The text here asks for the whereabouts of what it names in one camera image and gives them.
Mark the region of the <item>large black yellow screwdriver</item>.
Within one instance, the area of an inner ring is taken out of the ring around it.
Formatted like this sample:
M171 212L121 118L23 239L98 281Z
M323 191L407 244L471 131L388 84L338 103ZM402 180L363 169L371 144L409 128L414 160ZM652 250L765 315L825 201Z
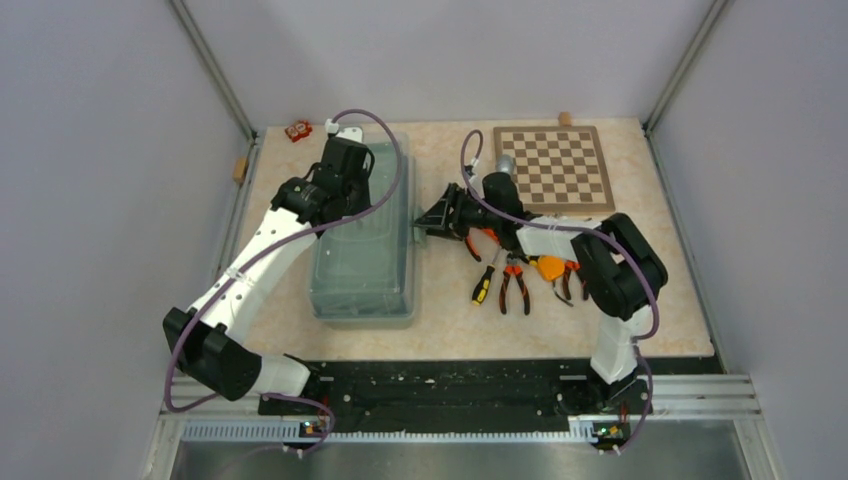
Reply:
M494 272L496 270L498 259L501 256L503 251L504 251L504 249L499 247L496 250L493 257L491 258L491 260L486 265L483 274L479 278L478 282L476 283L476 285L475 285L475 287L472 291L471 302L472 302L473 305L480 306L486 300L488 293L489 293L489 290L490 290L491 281L492 281L492 278L494 276Z

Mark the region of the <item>grey metal flashlight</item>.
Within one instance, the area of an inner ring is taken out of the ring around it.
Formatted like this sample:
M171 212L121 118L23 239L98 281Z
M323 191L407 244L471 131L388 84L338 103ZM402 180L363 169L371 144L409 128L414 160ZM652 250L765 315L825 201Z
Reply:
M499 173L512 176L515 172L515 168L515 159L508 154L500 155L496 160L496 171Z

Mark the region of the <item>green plastic toolbox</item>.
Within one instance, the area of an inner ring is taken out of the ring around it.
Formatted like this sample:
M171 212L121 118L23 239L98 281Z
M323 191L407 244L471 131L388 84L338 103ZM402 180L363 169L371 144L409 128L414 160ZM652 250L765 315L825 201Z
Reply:
M380 209L324 232L313 250L308 297L314 317L336 329L406 329L416 311L418 192L409 138L395 134L403 173Z

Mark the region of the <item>orange tape measure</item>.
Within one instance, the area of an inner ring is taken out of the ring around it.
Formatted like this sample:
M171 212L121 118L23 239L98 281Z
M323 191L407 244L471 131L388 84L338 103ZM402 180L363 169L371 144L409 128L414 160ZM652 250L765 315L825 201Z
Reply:
M535 261L539 275L548 283L554 282L565 274L565 261L553 256L539 256Z

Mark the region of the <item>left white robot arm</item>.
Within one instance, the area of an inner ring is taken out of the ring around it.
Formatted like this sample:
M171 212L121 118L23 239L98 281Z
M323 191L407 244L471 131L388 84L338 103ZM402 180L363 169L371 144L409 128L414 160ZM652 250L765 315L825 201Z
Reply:
M257 231L213 286L163 329L177 369L219 396L282 394L297 413L319 404L320 386L303 363L248 350L245 339L284 273L321 235L323 225L371 208L372 151L360 138L330 137L306 176L285 181Z

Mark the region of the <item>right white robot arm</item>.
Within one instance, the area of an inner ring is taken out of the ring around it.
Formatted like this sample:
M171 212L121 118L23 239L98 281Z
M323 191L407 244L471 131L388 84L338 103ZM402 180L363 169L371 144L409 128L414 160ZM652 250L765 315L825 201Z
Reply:
M659 291L666 267L633 220L615 213L602 221L535 215L524 208L511 176L486 175L482 189L448 185L414 222L431 236L463 241L473 229L490 230L500 247L520 259L549 256L572 260L577 275L601 311L586 385L589 404L612 412L627 397L623 380L637 367L639 341L653 337L660 323Z

